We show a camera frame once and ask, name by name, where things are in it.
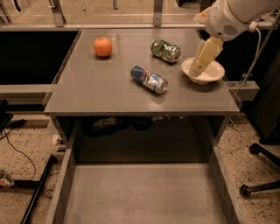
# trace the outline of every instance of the can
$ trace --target can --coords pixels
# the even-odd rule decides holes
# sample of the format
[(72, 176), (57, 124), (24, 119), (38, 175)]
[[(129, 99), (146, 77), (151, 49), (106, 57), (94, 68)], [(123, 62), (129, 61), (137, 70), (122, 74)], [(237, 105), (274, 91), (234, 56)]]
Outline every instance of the can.
[(0, 170), (0, 186), (2, 187), (12, 187), (15, 181), (11, 175), (5, 170)]
[(150, 50), (156, 57), (171, 63), (177, 62), (181, 55), (181, 50), (178, 46), (162, 39), (156, 39), (152, 43)]
[(165, 78), (162, 78), (158, 74), (152, 73), (139, 65), (135, 65), (130, 74), (136, 81), (158, 94), (164, 93), (167, 89), (168, 81)]

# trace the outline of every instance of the orange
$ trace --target orange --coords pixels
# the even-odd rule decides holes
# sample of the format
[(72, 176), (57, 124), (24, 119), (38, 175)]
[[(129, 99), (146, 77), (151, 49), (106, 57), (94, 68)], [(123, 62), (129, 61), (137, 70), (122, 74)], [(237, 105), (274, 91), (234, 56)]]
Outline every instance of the orange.
[(99, 57), (108, 57), (112, 53), (112, 43), (109, 38), (99, 37), (94, 40), (94, 51)]

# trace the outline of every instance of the white bowl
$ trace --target white bowl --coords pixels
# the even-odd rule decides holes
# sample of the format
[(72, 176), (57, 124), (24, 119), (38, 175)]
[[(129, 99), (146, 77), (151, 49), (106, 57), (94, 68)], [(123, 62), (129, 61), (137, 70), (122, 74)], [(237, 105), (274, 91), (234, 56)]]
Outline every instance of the white bowl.
[(190, 78), (191, 81), (200, 84), (206, 85), (211, 81), (218, 81), (225, 75), (225, 69), (217, 61), (213, 61), (206, 70), (197, 77), (192, 77), (189, 74), (191, 64), (193, 63), (194, 57), (184, 60), (182, 63), (182, 69), (184, 73)]

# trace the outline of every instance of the gray tabletop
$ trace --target gray tabletop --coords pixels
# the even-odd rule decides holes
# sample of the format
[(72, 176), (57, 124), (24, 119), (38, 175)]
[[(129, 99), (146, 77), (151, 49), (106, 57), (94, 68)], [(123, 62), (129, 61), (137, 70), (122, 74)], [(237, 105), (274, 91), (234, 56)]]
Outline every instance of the gray tabletop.
[[(111, 39), (107, 59), (95, 56), (93, 42)], [(154, 57), (155, 39), (181, 49), (179, 61), (170, 64)], [(181, 64), (193, 57), (200, 42), (193, 28), (85, 29), (49, 100), (49, 116), (102, 115), (232, 115), (239, 111), (228, 86), (222, 81), (205, 86), (192, 83)], [(164, 94), (155, 94), (130, 76), (138, 64), (168, 80)]]

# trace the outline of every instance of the terrazzo floor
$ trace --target terrazzo floor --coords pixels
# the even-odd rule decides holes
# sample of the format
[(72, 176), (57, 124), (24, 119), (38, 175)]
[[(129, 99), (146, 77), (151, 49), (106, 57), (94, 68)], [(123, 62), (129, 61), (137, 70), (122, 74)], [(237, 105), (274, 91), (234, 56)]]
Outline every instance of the terrazzo floor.
[[(56, 152), (52, 146), (51, 133), (46, 133), (49, 120), (43, 115), (15, 115), (13, 120), (25, 119), (26, 124), (14, 129), (9, 141), (18, 150), (26, 154), (36, 167), (33, 180), (39, 180), (50, 154), (57, 158), (63, 152)], [(238, 198), (242, 215), (246, 223), (280, 223), (280, 190), (254, 192), (244, 199), (239, 194), (242, 184), (258, 185), (279, 179), (280, 169), (263, 156), (252, 156), (249, 146), (257, 143), (259, 136), (244, 114), (232, 118), (220, 142), (220, 152), (227, 168), (234, 193)], [(280, 156), (279, 146), (265, 145), (266, 149)], [(15, 151), (7, 138), (0, 141), (0, 169), (6, 170), (14, 179), (30, 179), (34, 174), (31, 162), (21, 153)], [(45, 182), (44, 193), (41, 193), (38, 204), (31, 217), (31, 223), (44, 223), (51, 195), (60, 172), (60, 161), (52, 166), (50, 175)], [(0, 189), (0, 224), (20, 223), (25, 209), (31, 199), (32, 190)]]

